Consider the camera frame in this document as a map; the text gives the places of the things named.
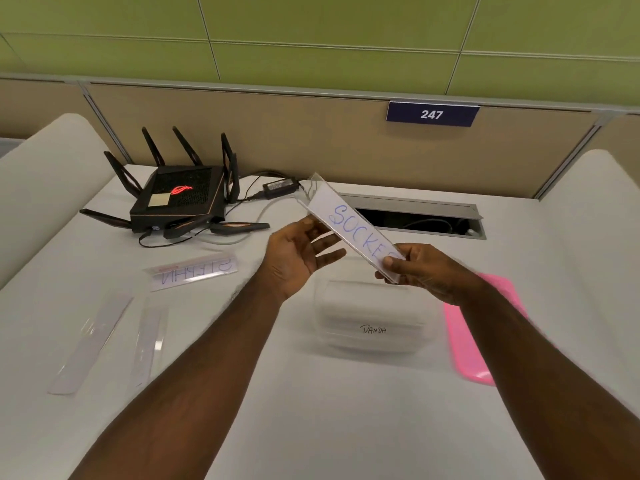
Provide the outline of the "person's right forearm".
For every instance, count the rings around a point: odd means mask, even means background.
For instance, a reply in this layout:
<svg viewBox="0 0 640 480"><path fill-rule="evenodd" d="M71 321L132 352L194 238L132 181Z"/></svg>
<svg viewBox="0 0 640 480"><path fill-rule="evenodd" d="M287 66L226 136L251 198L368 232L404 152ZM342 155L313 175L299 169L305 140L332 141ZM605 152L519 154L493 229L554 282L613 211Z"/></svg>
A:
<svg viewBox="0 0 640 480"><path fill-rule="evenodd" d="M456 303L545 480L640 480L640 418L478 275Z"/></svg>

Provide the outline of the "black power adapter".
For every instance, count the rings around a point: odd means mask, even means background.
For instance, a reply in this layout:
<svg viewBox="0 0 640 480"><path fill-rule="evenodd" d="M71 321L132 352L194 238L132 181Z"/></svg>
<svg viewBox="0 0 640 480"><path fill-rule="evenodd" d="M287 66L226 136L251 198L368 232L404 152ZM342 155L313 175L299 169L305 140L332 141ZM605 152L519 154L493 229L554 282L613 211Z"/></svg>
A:
<svg viewBox="0 0 640 480"><path fill-rule="evenodd" d="M300 188L300 183L294 178L282 178L273 182L265 183L262 186L262 193L265 200L274 200L284 196L292 195Z"/></svg>

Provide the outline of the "pink plastic tray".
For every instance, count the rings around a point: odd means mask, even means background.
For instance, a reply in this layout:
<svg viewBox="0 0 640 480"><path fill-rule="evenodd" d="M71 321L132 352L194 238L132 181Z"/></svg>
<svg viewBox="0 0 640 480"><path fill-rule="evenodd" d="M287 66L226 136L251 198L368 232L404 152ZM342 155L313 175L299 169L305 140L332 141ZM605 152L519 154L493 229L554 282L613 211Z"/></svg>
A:
<svg viewBox="0 0 640 480"><path fill-rule="evenodd" d="M494 274L481 273L480 277L500 291L524 317L529 318L512 281ZM457 373L468 381L494 387L491 372L468 329L460 307L445 303L444 317L452 364Z"/></svg>

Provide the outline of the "blue number sign plate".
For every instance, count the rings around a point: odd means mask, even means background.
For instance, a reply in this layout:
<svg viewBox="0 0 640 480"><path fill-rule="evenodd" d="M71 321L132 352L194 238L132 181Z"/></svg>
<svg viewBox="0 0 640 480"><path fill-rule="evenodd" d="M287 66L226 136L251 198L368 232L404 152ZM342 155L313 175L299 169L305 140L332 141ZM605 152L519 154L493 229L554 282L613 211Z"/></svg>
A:
<svg viewBox="0 0 640 480"><path fill-rule="evenodd" d="M480 110L478 105L390 101L386 122L469 128Z"/></svg>

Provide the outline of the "clear name holder blue writing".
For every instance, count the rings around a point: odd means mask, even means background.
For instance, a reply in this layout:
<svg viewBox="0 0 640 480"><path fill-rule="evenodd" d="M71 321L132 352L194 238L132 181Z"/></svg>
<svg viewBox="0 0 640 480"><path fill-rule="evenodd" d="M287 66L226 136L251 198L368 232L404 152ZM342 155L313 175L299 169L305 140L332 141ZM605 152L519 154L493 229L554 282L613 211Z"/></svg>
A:
<svg viewBox="0 0 640 480"><path fill-rule="evenodd" d="M322 176L314 173L303 183L303 195L299 202L309 214L340 236L344 243L375 267L386 280L393 284L399 283L399 274L387 270L383 261L388 256L404 260L404 256Z"/></svg>

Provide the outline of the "person's left hand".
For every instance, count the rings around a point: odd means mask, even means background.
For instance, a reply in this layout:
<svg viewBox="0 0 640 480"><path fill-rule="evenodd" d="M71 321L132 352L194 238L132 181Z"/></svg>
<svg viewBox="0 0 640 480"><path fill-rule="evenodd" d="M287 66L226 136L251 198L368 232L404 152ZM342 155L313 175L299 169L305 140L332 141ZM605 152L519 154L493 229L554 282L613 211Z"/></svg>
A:
<svg viewBox="0 0 640 480"><path fill-rule="evenodd" d="M257 281L277 303L300 291L315 270L318 254L340 242L316 217L307 216L273 233L257 270Z"/></svg>

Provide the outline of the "person's left forearm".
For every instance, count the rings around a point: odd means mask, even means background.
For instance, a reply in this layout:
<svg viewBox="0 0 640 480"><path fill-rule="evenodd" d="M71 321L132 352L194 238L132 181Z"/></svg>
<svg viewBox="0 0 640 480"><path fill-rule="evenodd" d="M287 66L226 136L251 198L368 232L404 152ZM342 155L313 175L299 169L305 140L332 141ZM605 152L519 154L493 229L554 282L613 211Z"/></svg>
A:
<svg viewBox="0 0 640 480"><path fill-rule="evenodd" d="M284 301L306 278L261 270L100 434L68 480L204 480Z"/></svg>

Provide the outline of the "person's right hand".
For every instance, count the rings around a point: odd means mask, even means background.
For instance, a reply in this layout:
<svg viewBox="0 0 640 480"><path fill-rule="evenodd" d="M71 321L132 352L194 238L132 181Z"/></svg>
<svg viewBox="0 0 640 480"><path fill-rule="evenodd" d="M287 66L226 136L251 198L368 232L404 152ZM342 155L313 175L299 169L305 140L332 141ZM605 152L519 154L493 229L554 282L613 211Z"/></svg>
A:
<svg viewBox="0 0 640 480"><path fill-rule="evenodd" d="M460 306L483 288L482 278L431 244L400 243L403 259L416 263L416 273L397 273L398 284L427 290L434 297Z"/></svg>

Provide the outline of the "clear plastic box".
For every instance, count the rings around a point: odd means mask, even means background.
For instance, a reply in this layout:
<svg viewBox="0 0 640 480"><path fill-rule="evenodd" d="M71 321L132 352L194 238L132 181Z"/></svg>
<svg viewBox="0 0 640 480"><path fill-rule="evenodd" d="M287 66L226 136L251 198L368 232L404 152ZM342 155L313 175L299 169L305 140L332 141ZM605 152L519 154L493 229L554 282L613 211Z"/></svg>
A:
<svg viewBox="0 0 640 480"><path fill-rule="evenodd" d="M385 355L418 353L444 321L444 306L422 289L347 280L318 282L314 311L327 345Z"/></svg>

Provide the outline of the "empty clear name holder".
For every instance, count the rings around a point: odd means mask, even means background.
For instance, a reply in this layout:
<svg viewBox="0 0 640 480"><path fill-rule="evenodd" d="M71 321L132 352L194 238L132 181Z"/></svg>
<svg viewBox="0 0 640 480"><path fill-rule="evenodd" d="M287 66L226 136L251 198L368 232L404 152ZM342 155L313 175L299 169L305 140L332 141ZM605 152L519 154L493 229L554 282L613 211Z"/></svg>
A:
<svg viewBox="0 0 640 480"><path fill-rule="evenodd" d="M108 295L87 331L83 332L75 350L48 387L49 395L75 395L79 391L133 298L133 295L124 292Z"/></svg>
<svg viewBox="0 0 640 480"><path fill-rule="evenodd" d="M150 382L154 361L160 357L169 315L167 306L146 306L143 309L134 352L129 393L138 395Z"/></svg>

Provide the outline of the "white desk side divider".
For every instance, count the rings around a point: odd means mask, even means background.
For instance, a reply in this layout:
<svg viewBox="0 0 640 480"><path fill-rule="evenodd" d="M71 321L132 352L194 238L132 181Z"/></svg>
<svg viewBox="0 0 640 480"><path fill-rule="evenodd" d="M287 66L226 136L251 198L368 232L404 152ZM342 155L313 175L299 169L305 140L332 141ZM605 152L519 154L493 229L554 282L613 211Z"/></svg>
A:
<svg viewBox="0 0 640 480"><path fill-rule="evenodd" d="M0 158L0 290L114 177L107 150L66 113Z"/></svg>
<svg viewBox="0 0 640 480"><path fill-rule="evenodd" d="M640 187L606 150L589 150L541 205L615 343L640 416Z"/></svg>

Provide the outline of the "beige desk partition panel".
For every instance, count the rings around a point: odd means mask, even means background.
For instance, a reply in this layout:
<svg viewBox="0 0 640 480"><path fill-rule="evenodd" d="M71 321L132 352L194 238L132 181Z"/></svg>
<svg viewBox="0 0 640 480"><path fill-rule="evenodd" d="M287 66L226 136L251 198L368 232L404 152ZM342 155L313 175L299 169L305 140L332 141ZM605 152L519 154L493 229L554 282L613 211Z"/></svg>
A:
<svg viewBox="0 0 640 480"><path fill-rule="evenodd" d="M469 128L386 122L390 101L478 105ZM273 169L331 182L541 199L589 150L640 186L640 106L337 89L0 73L0 134L28 137L85 117L122 161L208 164L226 133L243 175Z"/></svg>

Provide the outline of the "clear name holder purple writing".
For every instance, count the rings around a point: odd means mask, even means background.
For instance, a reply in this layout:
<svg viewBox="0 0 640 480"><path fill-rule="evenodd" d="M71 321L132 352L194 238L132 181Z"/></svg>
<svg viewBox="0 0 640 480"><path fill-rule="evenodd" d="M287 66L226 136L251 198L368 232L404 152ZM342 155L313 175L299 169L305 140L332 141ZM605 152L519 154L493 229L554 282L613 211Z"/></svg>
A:
<svg viewBox="0 0 640 480"><path fill-rule="evenodd" d="M152 292L180 287L237 271L238 259L235 254L221 251L143 270L150 277Z"/></svg>

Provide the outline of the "black router with antennas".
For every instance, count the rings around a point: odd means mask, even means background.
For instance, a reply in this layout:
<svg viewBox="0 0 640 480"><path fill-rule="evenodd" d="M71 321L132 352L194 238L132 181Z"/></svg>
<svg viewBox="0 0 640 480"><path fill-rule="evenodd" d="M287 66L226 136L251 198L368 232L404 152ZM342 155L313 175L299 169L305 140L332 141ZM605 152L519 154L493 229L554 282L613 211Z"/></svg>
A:
<svg viewBox="0 0 640 480"><path fill-rule="evenodd" d="M227 206L241 202L237 156L225 133L221 134L222 164L206 166L180 130L172 127L192 165L169 166L148 129L143 127L141 131L157 166L145 185L140 185L111 152L104 153L125 190L136 199L129 211L130 218L121 219L91 209L80 209L80 214L130 230L142 239L161 232L168 241L197 228L222 236L270 228L267 223L234 223L225 218Z"/></svg>

